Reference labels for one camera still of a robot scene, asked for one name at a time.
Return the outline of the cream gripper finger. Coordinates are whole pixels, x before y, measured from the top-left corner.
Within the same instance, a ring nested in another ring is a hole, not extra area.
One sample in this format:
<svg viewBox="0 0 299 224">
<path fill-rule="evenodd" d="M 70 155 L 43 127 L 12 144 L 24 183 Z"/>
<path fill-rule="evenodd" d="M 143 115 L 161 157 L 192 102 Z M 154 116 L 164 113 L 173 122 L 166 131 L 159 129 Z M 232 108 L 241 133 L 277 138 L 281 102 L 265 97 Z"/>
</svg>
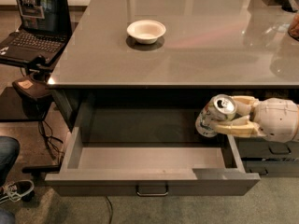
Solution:
<svg viewBox="0 0 299 224">
<path fill-rule="evenodd" d="M 214 121 L 213 130 L 236 137 L 265 137 L 260 125 L 250 121 L 249 115 L 231 121 Z"/>
<path fill-rule="evenodd" d="M 236 113 L 240 116 L 246 116 L 253 112 L 260 101 L 253 96 L 233 96 L 236 104 Z"/>
</svg>

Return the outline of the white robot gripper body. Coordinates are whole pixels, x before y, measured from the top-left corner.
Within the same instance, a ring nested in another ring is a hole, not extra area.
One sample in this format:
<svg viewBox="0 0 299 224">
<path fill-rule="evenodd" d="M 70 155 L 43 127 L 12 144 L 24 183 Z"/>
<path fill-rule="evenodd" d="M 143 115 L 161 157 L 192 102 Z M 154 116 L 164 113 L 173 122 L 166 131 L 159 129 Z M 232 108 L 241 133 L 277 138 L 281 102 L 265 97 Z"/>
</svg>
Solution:
<svg viewBox="0 0 299 224">
<path fill-rule="evenodd" d="M 257 104 L 253 121 L 267 141 L 299 142 L 299 107 L 291 100 L 270 98 Z"/>
</svg>

